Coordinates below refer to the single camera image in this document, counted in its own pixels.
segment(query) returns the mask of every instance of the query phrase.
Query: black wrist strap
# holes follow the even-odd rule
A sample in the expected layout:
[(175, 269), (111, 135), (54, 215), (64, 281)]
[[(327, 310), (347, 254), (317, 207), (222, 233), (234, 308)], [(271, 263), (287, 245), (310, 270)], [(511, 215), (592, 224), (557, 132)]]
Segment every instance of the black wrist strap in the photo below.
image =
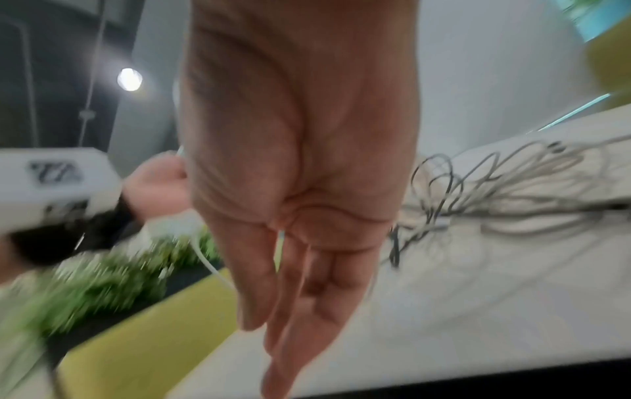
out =
[(54, 266), (61, 261), (88, 250), (112, 248), (134, 225), (133, 232), (141, 224), (121, 197), (116, 208), (93, 216), (88, 220), (46, 225), (11, 233), (9, 238), (17, 253), (35, 267)]

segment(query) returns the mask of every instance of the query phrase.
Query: bundle of cables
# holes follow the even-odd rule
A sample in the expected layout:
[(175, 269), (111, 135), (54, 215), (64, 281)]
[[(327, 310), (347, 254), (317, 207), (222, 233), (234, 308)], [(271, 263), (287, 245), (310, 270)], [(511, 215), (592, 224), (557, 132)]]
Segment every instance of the bundle of cables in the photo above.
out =
[[(422, 161), (411, 175), (409, 186), (416, 203), (405, 204), (402, 208), (408, 213), (415, 212), (418, 217), (413, 222), (399, 221), (392, 228), (392, 250), (388, 258), (381, 263), (390, 262), (395, 268), (398, 267), (401, 253), (425, 238), (431, 231), (444, 229), (446, 223), (440, 223), (444, 219), (468, 217), (484, 220), (524, 220), (559, 214), (576, 214), (589, 218), (607, 210), (629, 210), (631, 197), (597, 201), (579, 199), (607, 179), (611, 165), (608, 146), (629, 140), (631, 135), (597, 143), (533, 141), (519, 147), (503, 159), (499, 152), (491, 153), (462, 176), (454, 172), (454, 165), (449, 156), (430, 156)], [(599, 153), (598, 165), (590, 165), (588, 171), (584, 168), (580, 170), (577, 166), (583, 163), (590, 151)], [(516, 160), (518, 154), (521, 155), (520, 160)], [(442, 168), (444, 172), (430, 177), (426, 165), (436, 160), (442, 161), (438, 168)], [(514, 166), (509, 168), (507, 163), (510, 160), (513, 160)], [(472, 176), (476, 172), (480, 177), (473, 179)], [(432, 195), (432, 186), (440, 180), (447, 181), (446, 188), (444, 194), (435, 197)], [(529, 187), (561, 182), (570, 183), (573, 189), (571, 194), (524, 193)], [(574, 224), (562, 223), (553, 229)], [(408, 238), (403, 242), (400, 238), (402, 230), (408, 232)], [(483, 224), (482, 230), (491, 231), (492, 228)]]

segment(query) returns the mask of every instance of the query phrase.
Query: round light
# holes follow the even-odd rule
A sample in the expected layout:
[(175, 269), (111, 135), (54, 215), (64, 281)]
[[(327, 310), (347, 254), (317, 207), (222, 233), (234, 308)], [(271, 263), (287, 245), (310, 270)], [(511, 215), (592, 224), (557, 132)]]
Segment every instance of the round light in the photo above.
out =
[(126, 91), (136, 91), (143, 83), (143, 76), (135, 69), (125, 68), (118, 74), (118, 85)]

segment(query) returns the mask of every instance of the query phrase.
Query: skin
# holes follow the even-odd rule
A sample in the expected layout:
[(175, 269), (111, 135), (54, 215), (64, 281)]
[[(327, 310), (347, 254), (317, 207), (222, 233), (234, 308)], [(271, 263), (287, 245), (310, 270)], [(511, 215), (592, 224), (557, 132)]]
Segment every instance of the skin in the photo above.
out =
[[(190, 209), (184, 161), (171, 153), (154, 156), (123, 181), (122, 196), (140, 222)], [(0, 237), (0, 285), (30, 268), (11, 241)]]
[(400, 207), (419, 129), (416, 20), (415, 0), (193, 1), (179, 118), (192, 200), (241, 327), (267, 325), (268, 399), (342, 331)]

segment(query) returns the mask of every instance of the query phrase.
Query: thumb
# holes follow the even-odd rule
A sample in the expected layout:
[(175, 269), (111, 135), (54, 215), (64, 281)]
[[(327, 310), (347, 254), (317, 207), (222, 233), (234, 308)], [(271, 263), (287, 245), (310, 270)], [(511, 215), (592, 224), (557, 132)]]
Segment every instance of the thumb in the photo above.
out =
[(235, 282), (239, 326), (246, 331), (259, 328), (276, 303), (276, 232), (264, 224), (241, 222), (214, 211), (204, 210), (202, 217)]

